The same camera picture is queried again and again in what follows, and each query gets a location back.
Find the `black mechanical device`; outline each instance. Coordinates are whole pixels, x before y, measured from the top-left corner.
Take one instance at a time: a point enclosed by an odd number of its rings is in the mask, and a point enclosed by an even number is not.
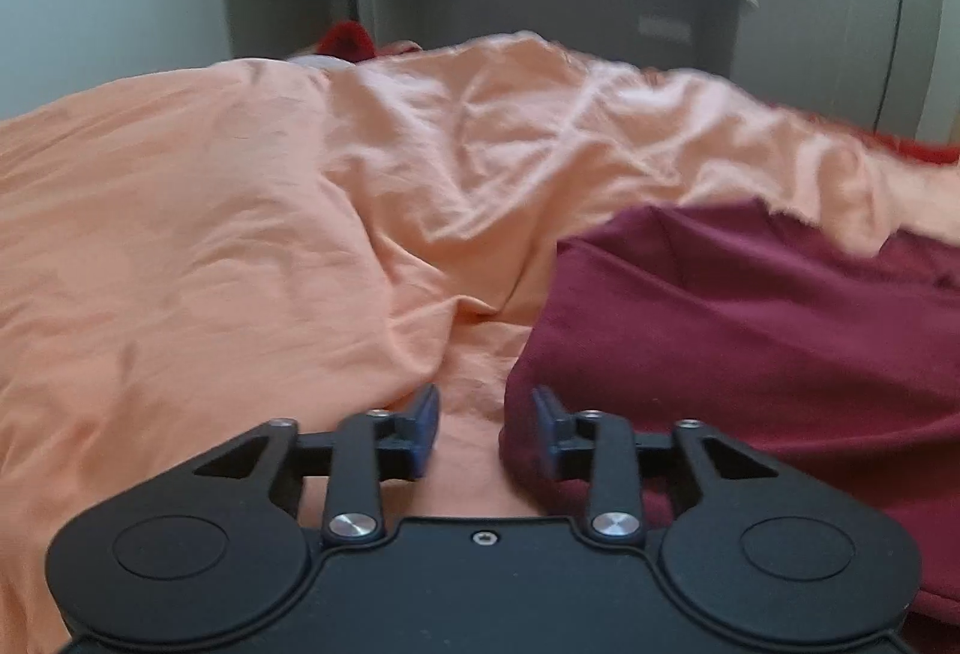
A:
[[[299,434],[274,419],[74,518],[47,555],[70,654],[862,652],[920,582],[909,535],[705,424],[635,433],[535,393],[544,471],[589,481],[570,518],[407,518],[379,483],[424,474],[439,394]],[[328,475],[320,526],[304,477]],[[642,480],[676,511],[644,524]]]

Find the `metal screw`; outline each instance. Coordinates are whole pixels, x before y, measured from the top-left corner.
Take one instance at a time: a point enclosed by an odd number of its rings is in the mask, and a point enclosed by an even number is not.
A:
[[[640,529],[640,522],[629,513],[601,513],[592,520],[593,528],[608,538],[625,538]]]
[[[342,513],[335,515],[328,526],[341,538],[366,538],[376,529],[376,519],[365,513]]]
[[[473,533],[473,542],[477,545],[493,545],[500,539],[496,532],[488,532],[484,530],[483,532],[474,532]]]

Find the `bed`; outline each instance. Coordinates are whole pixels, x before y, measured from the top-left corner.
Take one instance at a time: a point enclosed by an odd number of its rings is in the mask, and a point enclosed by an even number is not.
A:
[[[134,77],[3,123],[0,652],[66,641],[43,576],[66,520],[273,417],[330,429],[436,381],[429,474],[390,514],[534,513],[497,432],[557,239],[752,196],[853,253],[960,244],[955,164],[531,34]]]

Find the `peach bedsheet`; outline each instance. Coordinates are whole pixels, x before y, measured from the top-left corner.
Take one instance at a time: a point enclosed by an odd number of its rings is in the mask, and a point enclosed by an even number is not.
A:
[[[556,239],[750,195],[858,253],[960,242],[955,166],[527,34],[137,77],[0,125],[0,651],[65,641],[66,520],[270,417],[329,429],[435,380],[429,476],[392,511],[530,513],[496,435]]]

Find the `orange duvet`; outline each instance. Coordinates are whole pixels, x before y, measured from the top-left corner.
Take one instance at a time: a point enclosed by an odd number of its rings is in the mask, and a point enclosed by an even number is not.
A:
[[[394,514],[530,513],[496,435],[557,238],[750,195],[867,256],[901,226],[960,243],[955,166],[531,35],[137,77],[0,125],[0,651],[65,642],[66,520],[270,417],[329,429],[435,380]]]

